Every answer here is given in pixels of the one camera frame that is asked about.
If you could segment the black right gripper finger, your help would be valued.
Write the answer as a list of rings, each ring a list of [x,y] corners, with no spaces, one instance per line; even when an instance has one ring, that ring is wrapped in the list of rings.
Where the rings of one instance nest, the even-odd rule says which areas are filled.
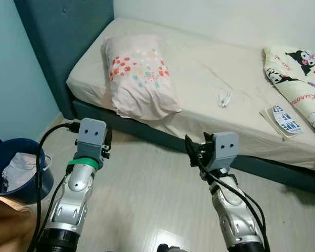
[[[198,144],[195,144],[191,137],[188,135],[185,136],[185,149],[186,149],[186,154],[188,154],[189,158],[198,158],[199,157],[199,152],[198,152]]]

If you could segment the pink pillow with dots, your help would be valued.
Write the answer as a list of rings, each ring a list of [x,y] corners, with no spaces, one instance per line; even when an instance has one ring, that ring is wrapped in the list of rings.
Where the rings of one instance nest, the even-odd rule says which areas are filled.
[[[182,111],[158,36],[107,37],[102,52],[117,115],[157,121]]]

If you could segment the cream cartoon print quilt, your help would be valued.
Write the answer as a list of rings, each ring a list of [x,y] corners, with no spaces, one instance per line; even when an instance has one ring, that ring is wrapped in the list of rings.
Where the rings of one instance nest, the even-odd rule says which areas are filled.
[[[290,46],[265,46],[268,81],[315,131],[315,51]]]

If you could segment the person bare limb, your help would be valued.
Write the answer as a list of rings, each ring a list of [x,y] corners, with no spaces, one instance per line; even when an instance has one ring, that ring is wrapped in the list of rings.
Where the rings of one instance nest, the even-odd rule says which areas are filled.
[[[27,252],[37,216],[29,209],[14,209],[0,200],[0,252]]]

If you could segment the blue plastic bucket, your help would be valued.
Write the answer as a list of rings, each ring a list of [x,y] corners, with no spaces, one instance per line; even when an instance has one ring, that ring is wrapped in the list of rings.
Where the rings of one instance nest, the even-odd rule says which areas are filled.
[[[9,164],[9,161],[16,153],[35,154],[38,151],[38,143],[31,139],[16,138],[0,143],[0,197],[6,197],[14,202],[23,205],[30,205],[37,203],[38,200],[43,200],[50,192],[54,178],[49,170],[51,158],[43,151],[40,152],[39,166],[41,171],[41,188],[40,195],[37,195],[37,173],[25,185],[10,192],[2,192],[2,171]]]

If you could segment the white crumpled cloth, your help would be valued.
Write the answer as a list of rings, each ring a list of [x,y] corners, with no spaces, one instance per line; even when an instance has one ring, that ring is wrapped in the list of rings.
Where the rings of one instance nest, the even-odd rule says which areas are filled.
[[[14,154],[2,171],[2,192],[10,192],[25,185],[37,173],[37,156],[29,153]]]

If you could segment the cream book with blue print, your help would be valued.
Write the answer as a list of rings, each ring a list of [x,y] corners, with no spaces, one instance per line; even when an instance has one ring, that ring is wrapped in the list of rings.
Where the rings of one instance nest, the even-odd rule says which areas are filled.
[[[260,115],[282,137],[283,141],[304,133],[304,130],[297,121],[280,106],[261,110]]]

